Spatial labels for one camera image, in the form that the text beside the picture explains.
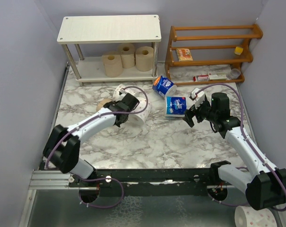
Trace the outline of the white red-dotted roll front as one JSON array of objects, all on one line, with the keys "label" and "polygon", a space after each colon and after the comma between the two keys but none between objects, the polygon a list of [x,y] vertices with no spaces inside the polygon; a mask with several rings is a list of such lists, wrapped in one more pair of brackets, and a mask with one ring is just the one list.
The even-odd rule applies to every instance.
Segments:
[{"label": "white red-dotted roll front", "polygon": [[[137,97],[137,99],[139,100],[139,105],[132,112],[139,112],[142,109],[144,109],[146,106],[147,102],[146,102],[145,98]],[[130,123],[135,124],[135,125],[140,125],[140,126],[143,125],[146,122],[146,120],[147,120],[147,118],[151,112],[151,109],[152,109],[152,104],[148,101],[146,109],[141,113],[129,114],[128,121]]]}]

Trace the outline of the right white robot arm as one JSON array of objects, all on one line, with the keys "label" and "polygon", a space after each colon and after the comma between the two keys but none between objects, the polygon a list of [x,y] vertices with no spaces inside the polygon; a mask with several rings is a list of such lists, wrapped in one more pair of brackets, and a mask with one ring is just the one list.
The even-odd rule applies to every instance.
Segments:
[{"label": "right white robot arm", "polygon": [[286,205],[286,169],[279,169],[260,151],[247,134],[240,119],[230,114],[229,98],[225,93],[213,93],[211,101],[199,89],[192,91],[194,105],[185,111],[184,121],[194,126],[207,120],[239,154],[248,172],[242,172],[228,161],[211,164],[209,181],[219,185],[226,181],[243,192],[255,210]]}]

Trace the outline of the brown paper roll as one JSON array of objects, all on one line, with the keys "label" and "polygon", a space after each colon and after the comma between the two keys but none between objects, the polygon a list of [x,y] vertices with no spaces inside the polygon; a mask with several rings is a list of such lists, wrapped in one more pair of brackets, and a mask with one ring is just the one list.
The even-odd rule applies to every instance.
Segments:
[{"label": "brown paper roll", "polygon": [[98,112],[101,108],[103,108],[103,106],[106,104],[106,103],[109,103],[111,102],[112,100],[109,99],[109,98],[105,98],[103,99],[102,101],[100,101],[97,106],[96,106],[96,111]]},{"label": "brown paper roll", "polygon": [[135,51],[136,68],[139,71],[150,71],[153,68],[154,49],[142,46]]},{"label": "brown paper roll", "polygon": [[105,52],[102,55],[102,61],[106,76],[114,78],[122,74],[123,66],[121,56],[117,51]]},{"label": "brown paper roll", "polygon": [[122,43],[118,46],[122,66],[129,69],[135,66],[135,47],[131,43]]}]

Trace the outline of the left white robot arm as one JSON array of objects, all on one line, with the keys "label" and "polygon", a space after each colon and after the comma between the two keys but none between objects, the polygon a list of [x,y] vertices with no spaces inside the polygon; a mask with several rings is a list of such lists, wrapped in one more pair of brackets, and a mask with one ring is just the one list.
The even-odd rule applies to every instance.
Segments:
[{"label": "left white robot arm", "polygon": [[79,123],[69,127],[55,126],[43,156],[62,173],[77,175],[84,186],[92,186],[96,180],[95,168],[79,157],[80,145],[103,129],[125,123],[138,104],[138,98],[126,93],[122,100],[105,103],[97,113]]}]

